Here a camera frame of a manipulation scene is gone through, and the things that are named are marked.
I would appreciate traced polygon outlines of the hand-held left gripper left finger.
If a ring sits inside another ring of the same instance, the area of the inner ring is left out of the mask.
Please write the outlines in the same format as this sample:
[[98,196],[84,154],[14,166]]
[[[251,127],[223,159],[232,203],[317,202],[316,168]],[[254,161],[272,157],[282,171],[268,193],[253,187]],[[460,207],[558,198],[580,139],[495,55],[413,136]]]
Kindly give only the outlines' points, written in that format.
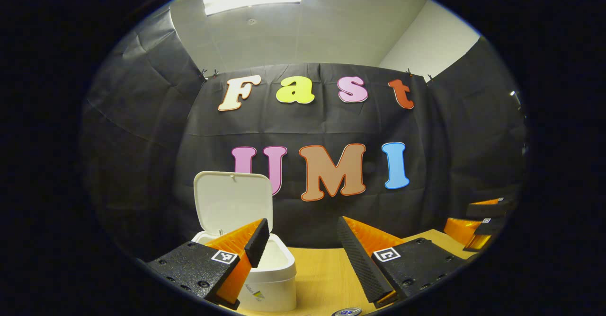
[[270,236],[267,219],[259,219],[206,244],[186,242],[146,262],[145,268],[176,290],[236,310],[238,296],[257,268]]

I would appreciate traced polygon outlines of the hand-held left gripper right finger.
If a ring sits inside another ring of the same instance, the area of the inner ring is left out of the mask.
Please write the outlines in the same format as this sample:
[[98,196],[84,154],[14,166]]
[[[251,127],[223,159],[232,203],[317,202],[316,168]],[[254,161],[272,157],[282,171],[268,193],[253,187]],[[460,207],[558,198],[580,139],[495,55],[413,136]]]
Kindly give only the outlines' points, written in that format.
[[337,221],[337,233],[366,299],[376,308],[428,290],[467,262],[427,238],[405,241],[345,216]]

